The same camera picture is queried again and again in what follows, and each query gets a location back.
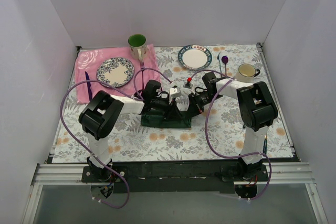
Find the dark green cloth napkin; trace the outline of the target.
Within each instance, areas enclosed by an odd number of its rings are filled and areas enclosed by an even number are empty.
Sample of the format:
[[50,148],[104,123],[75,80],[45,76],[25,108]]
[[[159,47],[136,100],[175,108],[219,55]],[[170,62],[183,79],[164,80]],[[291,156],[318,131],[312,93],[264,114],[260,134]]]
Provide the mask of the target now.
[[189,129],[192,120],[180,115],[165,117],[160,111],[149,111],[141,115],[141,125],[159,129]]

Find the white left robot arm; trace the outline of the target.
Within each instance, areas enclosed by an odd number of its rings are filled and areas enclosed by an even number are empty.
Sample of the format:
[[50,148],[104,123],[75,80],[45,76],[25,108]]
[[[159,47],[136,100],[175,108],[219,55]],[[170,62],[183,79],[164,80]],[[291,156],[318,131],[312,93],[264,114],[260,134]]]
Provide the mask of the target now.
[[184,120],[175,99],[167,92],[164,92],[166,97],[163,98],[160,90],[161,84],[158,81],[148,81],[140,93],[143,101],[99,91],[81,112],[79,123],[87,134],[92,151],[87,162],[90,172],[98,181],[106,182],[111,178],[112,170],[108,165],[112,159],[109,154],[108,135],[120,115],[141,115],[149,127],[169,128],[183,125]]

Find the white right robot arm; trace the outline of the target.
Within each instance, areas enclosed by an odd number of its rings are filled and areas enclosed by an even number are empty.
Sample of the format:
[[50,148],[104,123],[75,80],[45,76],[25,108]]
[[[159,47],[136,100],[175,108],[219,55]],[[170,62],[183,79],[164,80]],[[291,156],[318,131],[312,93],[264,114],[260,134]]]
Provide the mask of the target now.
[[245,83],[226,75],[216,77],[215,70],[204,70],[202,80],[206,86],[200,93],[189,94],[189,106],[184,116],[191,119],[204,112],[204,106],[212,106],[221,97],[236,99],[245,128],[245,140],[241,153],[233,156],[234,165],[222,171],[222,175],[248,181],[263,167],[265,138],[268,129],[278,116],[278,109],[265,82]]

